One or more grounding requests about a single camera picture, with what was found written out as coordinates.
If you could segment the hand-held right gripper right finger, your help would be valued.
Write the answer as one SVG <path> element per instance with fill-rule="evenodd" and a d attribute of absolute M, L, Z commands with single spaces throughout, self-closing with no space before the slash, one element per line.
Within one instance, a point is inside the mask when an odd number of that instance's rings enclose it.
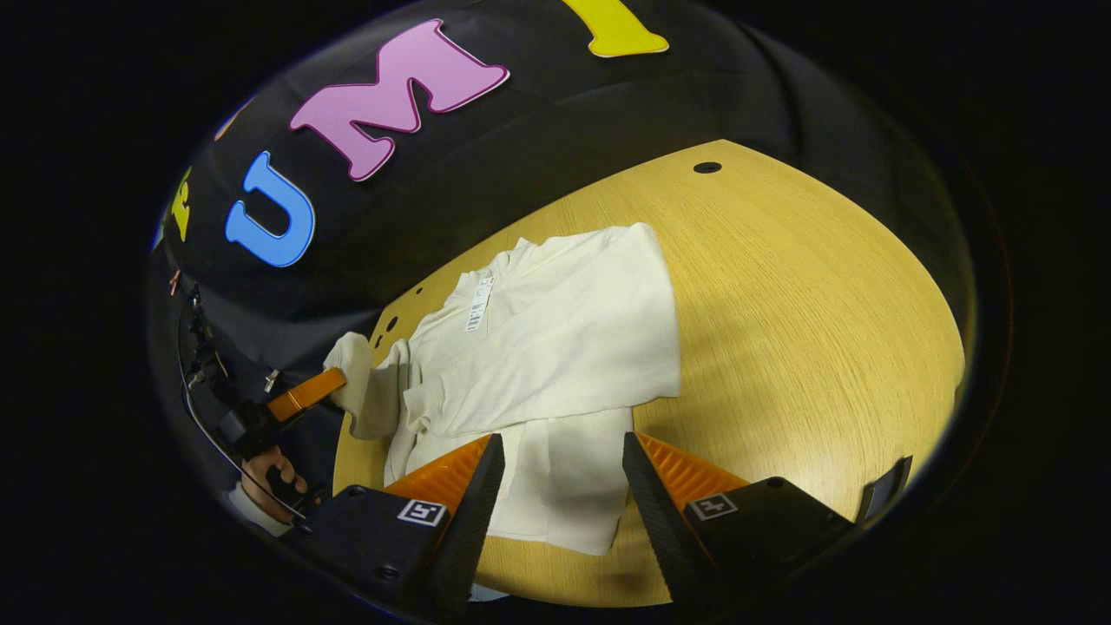
<path fill-rule="evenodd" d="M 788 478 L 749 482 L 643 432 L 622 467 L 675 608 L 749 608 L 855 527 Z"/>

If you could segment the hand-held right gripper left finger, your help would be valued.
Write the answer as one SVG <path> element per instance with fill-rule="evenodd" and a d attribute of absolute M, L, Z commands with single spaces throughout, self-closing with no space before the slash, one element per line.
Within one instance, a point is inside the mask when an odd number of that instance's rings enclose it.
<path fill-rule="evenodd" d="M 489 434 L 386 488 L 346 487 L 291 531 L 291 550 L 374 609 L 454 622 L 470 599 L 504 466 L 503 437 Z"/>

